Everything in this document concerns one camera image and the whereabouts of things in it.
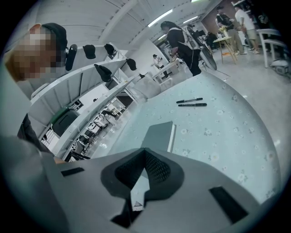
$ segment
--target floral pattern tabletop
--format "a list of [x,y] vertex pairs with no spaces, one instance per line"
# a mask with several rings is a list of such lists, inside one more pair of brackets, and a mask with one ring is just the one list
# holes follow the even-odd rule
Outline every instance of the floral pattern tabletop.
[[[202,97],[207,107],[178,107]],[[208,163],[263,203],[280,191],[276,149],[250,104],[217,77],[203,72],[151,98],[130,119],[110,154],[141,146],[151,125],[172,121],[173,153]]]

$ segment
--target gray floor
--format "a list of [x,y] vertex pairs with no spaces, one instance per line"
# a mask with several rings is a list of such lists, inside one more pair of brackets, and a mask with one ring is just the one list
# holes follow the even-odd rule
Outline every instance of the gray floor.
[[271,68],[264,67],[262,51],[258,55],[248,51],[247,55],[237,56],[237,65],[230,55],[223,56],[222,64],[220,51],[215,51],[213,56],[217,63],[217,71],[209,69],[207,71],[224,80],[244,96],[269,130],[277,149],[283,185],[290,175],[291,168],[289,79],[276,74]]

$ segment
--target white ceiling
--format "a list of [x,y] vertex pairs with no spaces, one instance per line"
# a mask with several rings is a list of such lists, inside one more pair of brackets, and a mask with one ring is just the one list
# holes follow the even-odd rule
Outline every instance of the white ceiling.
[[[199,21],[217,2],[219,0],[194,3],[191,0],[43,0],[18,25],[10,44],[34,23],[55,22],[67,30],[69,46],[97,45],[109,41],[121,46],[134,46],[142,39],[155,41],[162,36],[162,21],[181,25],[190,18],[200,16]],[[151,28],[147,27],[170,9],[173,9],[172,13]]]

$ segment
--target khaki pants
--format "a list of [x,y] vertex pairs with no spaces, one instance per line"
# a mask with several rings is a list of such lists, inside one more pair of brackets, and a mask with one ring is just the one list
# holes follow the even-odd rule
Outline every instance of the khaki pants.
[[231,36],[231,39],[230,39],[231,47],[234,53],[236,53],[238,50],[240,51],[240,53],[243,53],[244,48],[242,46],[241,39],[238,35],[238,32],[235,29],[229,29],[227,33],[229,36]]

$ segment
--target white shirt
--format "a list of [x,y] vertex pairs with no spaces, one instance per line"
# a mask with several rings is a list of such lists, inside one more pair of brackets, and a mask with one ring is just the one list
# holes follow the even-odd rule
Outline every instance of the white shirt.
[[236,20],[240,24],[241,24],[241,21],[242,21],[241,18],[244,18],[244,25],[245,25],[245,27],[246,27],[247,30],[255,29],[255,25],[251,21],[251,18],[249,17],[249,15],[246,12],[244,12],[243,10],[238,10],[236,12]]
[[154,59],[154,64],[158,67],[162,67],[163,66],[163,63],[161,62],[160,58],[159,57],[156,57]]

